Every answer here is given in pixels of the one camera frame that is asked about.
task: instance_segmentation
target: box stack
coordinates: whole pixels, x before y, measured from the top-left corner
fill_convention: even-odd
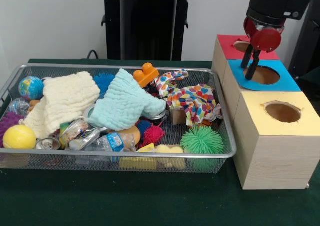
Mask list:
[[[320,160],[320,118],[274,52],[262,52],[253,79],[245,79],[246,41],[218,35],[212,63],[233,125],[241,185],[305,189]]]

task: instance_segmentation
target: blue box lid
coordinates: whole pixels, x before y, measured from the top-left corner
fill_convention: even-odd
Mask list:
[[[290,73],[279,60],[261,60],[258,67],[266,67],[275,71],[280,79],[274,84],[261,84],[253,80],[247,80],[244,75],[244,70],[241,68],[242,60],[228,60],[231,71],[237,80],[238,84],[252,91],[271,91],[271,92],[301,92],[301,89],[291,77]]]

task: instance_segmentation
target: wire basket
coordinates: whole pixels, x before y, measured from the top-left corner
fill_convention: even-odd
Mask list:
[[[28,64],[18,67],[0,91],[2,118],[13,99],[19,98],[18,85],[22,79],[35,76],[61,77],[87,71],[92,76],[100,73],[116,74],[119,69],[129,73],[138,67],[95,66],[95,65],[52,65]],[[158,68],[160,75],[179,70],[179,68]],[[187,69],[189,77],[177,81],[178,87],[195,86],[200,83],[214,88],[214,96],[221,105],[223,121],[216,129],[223,140],[222,154],[176,154],[176,153],[136,153],[104,151],[66,151],[66,150],[17,150],[0,148],[0,168],[37,170],[86,170],[86,171],[131,171],[131,172],[173,172],[173,173],[214,173],[223,166],[227,158],[235,155],[237,148],[226,103],[218,76],[209,69]],[[188,130],[185,124],[172,125],[167,119],[161,128],[165,136],[160,144],[178,145],[182,135]]]

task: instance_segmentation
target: bottle label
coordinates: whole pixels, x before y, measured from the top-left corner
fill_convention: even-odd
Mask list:
[[[108,134],[106,139],[108,140],[113,152],[121,152],[125,148],[125,144],[117,132]]]

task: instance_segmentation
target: green spiky ball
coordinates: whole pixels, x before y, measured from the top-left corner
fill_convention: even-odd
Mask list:
[[[181,147],[190,154],[222,154],[224,142],[220,134],[211,127],[193,127],[180,141]]]
[[[180,141],[181,147],[190,154],[222,154],[224,142],[220,134],[211,127],[194,127],[186,132]],[[212,171],[218,164],[218,159],[192,158],[190,163],[195,170]]]

